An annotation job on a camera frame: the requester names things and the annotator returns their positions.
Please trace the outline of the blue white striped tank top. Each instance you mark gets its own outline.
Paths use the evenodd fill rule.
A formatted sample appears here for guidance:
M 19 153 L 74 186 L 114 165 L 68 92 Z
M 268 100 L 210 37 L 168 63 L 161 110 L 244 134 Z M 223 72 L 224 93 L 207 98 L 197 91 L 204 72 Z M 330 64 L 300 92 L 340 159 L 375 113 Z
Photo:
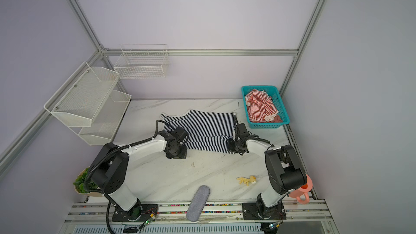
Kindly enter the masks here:
M 187 148 L 209 152 L 230 154 L 228 141 L 234 137 L 234 118 L 232 112 L 203 112 L 191 109 L 184 115 L 161 118 L 173 127 L 181 127 L 188 133 Z

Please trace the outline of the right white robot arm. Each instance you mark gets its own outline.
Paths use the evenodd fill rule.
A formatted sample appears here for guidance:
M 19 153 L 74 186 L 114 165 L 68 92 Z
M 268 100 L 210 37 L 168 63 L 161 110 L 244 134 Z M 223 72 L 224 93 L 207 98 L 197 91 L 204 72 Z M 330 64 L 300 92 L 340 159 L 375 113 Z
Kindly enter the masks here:
M 227 150 L 241 156 L 253 153 L 265 162 L 269 186 L 256 200 L 256 217 L 259 219 L 271 219 L 275 214 L 281 214 L 279 206 L 284 197 L 307 183 L 304 167 L 291 145 L 277 148 L 268 140 L 248 136 L 229 139 Z

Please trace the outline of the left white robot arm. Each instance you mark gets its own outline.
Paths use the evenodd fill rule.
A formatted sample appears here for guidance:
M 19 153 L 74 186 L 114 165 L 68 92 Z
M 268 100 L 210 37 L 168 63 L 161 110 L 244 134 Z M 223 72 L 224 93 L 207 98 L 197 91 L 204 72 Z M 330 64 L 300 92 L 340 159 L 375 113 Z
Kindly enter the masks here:
M 131 191 L 128 172 L 133 164 L 156 153 L 164 153 L 169 159 L 186 158 L 187 133 L 160 132 L 135 143 L 118 146 L 104 145 L 89 167 L 84 189 L 102 194 L 112 204 L 128 212 L 140 206 L 140 200 Z

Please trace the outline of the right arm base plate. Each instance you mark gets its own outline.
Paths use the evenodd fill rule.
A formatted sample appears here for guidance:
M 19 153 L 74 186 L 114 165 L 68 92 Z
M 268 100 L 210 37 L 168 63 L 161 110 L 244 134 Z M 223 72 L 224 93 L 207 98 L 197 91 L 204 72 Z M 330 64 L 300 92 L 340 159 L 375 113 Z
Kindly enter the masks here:
M 273 207 L 265 207 L 260 203 L 243 203 L 242 204 L 244 220 L 285 220 L 286 209 L 282 203 Z

